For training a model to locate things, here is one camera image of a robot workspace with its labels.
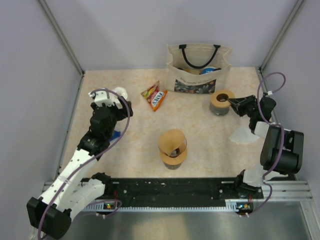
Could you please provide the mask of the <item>blue ribbed dripper cone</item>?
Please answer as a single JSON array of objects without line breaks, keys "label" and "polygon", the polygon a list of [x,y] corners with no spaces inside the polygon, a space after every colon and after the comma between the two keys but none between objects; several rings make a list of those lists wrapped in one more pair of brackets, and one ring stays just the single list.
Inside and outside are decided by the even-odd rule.
[{"label": "blue ribbed dripper cone", "polygon": [[121,136],[121,131],[114,130],[110,140],[113,141],[113,140],[119,138],[120,136]]}]

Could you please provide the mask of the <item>white paper sheet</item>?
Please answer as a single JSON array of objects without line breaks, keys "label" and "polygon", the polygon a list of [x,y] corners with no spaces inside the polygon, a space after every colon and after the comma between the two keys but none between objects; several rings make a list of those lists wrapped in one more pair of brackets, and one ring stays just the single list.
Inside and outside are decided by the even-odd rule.
[{"label": "white paper sheet", "polygon": [[229,137],[229,140],[236,144],[251,144],[257,141],[260,137],[251,132],[248,127],[239,126]]}]

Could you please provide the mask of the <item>brown paper coffee filter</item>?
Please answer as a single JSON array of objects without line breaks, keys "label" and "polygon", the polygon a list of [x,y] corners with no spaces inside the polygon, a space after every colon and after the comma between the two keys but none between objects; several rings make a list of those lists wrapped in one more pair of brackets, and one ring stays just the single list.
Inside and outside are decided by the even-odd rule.
[{"label": "brown paper coffee filter", "polygon": [[176,158],[187,148],[185,134],[180,129],[165,131],[158,139],[158,148],[161,153],[170,158]]}]

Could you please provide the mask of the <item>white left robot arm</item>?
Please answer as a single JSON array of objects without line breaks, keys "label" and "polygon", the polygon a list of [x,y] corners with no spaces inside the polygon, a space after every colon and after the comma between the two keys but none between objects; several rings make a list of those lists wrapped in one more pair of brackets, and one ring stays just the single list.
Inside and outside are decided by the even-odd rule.
[{"label": "white left robot arm", "polygon": [[106,181],[106,175],[92,177],[80,190],[76,187],[101,156],[115,146],[110,141],[117,122],[133,116],[132,103],[123,97],[118,100],[121,108],[116,104],[91,104],[93,112],[88,131],[81,138],[71,160],[46,191],[27,202],[29,221],[38,230],[39,240],[46,237],[61,239],[85,207],[98,197],[106,199],[113,194],[114,187]]}]

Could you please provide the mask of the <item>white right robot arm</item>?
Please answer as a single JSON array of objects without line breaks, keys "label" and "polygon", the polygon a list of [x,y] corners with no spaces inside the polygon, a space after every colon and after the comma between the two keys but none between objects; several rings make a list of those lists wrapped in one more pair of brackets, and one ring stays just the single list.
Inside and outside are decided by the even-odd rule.
[{"label": "white right robot arm", "polygon": [[251,133],[264,139],[259,163],[236,176],[234,194],[245,198],[272,178],[297,174],[303,163],[304,134],[282,129],[270,122],[276,101],[268,96],[257,100],[254,95],[250,95],[229,98],[228,102],[238,116],[249,117]]}]

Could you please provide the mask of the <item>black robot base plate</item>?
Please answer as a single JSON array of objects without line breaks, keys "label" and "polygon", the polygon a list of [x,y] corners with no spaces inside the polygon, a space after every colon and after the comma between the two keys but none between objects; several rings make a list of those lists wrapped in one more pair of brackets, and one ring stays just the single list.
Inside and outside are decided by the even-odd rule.
[{"label": "black robot base plate", "polygon": [[116,199],[123,208],[224,207],[225,201],[263,199],[257,191],[235,189],[236,177],[109,178],[98,200]]}]

